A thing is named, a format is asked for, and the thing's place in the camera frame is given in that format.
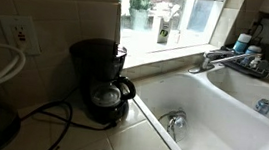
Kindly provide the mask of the chrome sink faucet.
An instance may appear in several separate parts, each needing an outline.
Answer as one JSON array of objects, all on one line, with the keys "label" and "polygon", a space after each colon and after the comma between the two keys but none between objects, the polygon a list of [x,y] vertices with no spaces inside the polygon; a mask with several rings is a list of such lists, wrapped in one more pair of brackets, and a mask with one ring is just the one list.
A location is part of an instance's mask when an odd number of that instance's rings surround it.
[{"label": "chrome sink faucet", "polygon": [[[224,55],[224,58],[222,59],[214,59],[214,56],[222,56]],[[208,71],[210,69],[213,69],[215,67],[215,64],[221,63],[221,62],[229,62],[234,60],[239,60],[243,57],[258,57],[258,54],[251,53],[251,54],[237,54],[235,51],[227,51],[227,50],[211,50],[206,51],[203,53],[203,61],[202,64],[198,67],[194,67],[188,70],[189,73],[200,73],[204,71]]]}]

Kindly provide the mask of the white dish brush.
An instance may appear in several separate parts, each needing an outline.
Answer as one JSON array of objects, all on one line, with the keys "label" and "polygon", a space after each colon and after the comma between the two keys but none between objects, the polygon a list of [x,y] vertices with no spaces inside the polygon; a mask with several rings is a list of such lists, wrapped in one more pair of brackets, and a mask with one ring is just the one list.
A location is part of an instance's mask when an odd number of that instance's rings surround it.
[{"label": "white dish brush", "polygon": [[166,19],[167,21],[170,21],[171,18],[176,14],[176,12],[180,9],[180,5],[178,4],[175,4],[173,7],[172,7],[172,10],[170,11],[170,14],[169,14],[169,17],[168,19]]}]

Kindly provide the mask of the blue white bottle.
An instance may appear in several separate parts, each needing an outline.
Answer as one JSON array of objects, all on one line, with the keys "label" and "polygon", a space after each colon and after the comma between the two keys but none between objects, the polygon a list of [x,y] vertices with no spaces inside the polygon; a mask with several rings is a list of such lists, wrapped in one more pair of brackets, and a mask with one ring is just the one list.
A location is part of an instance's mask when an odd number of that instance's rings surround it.
[{"label": "blue white bottle", "polygon": [[250,41],[251,41],[250,35],[247,35],[246,33],[241,33],[233,46],[234,51],[236,51],[237,53],[244,52],[247,47],[247,44]]}]

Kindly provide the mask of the white double basin sink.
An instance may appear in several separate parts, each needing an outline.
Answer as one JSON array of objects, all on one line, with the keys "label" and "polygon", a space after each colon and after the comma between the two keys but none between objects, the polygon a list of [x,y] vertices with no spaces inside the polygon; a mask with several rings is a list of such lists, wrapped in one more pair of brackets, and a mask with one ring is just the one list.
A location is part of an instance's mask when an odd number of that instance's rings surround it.
[{"label": "white double basin sink", "polygon": [[[175,71],[135,85],[135,103],[171,150],[269,150],[269,118],[216,87],[207,72]],[[187,115],[179,142],[158,121],[173,110]]]}]

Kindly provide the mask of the black dish rack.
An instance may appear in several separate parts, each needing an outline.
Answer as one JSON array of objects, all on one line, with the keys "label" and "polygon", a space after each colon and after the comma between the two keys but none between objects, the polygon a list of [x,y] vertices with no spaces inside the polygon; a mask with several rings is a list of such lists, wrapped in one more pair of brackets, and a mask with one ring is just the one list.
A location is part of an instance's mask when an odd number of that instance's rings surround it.
[{"label": "black dish rack", "polygon": [[235,71],[253,76],[254,78],[266,78],[269,75],[269,44],[261,44],[262,57],[255,59],[254,56],[230,62],[223,62],[226,67]]}]

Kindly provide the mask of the black coffee maker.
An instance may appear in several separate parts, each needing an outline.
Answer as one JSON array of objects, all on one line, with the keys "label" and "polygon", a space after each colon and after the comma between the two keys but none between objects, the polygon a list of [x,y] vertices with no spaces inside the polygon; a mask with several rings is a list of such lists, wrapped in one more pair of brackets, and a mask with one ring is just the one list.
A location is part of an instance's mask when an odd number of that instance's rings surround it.
[{"label": "black coffee maker", "polygon": [[103,38],[83,39],[69,50],[89,117],[100,124],[121,119],[136,94],[134,83],[121,75],[127,50]]}]

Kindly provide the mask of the metal sink strainer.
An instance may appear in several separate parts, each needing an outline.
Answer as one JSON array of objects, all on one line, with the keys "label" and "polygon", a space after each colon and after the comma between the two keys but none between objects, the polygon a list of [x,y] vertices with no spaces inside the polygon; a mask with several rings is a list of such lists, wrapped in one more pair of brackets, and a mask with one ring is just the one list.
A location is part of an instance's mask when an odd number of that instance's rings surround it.
[{"label": "metal sink strainer", "polygon": [[188,123],[186,120],[186,113],[183,110],[173,110],[165,113],[158,118],[158,121],[165,128],[166,132],[179,142],[184,139],[188,133]]}]

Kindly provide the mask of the white wall outlet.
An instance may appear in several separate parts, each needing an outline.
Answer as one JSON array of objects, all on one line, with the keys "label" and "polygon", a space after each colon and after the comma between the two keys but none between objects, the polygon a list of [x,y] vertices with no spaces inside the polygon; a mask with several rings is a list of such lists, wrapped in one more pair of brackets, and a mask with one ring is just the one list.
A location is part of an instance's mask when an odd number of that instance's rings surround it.
[{"label": "white wall outlet", "polygon": [[39,40],[30,16],[0,15],[0,25],[9,45],[25,45],[26,55],[40,54]]}]

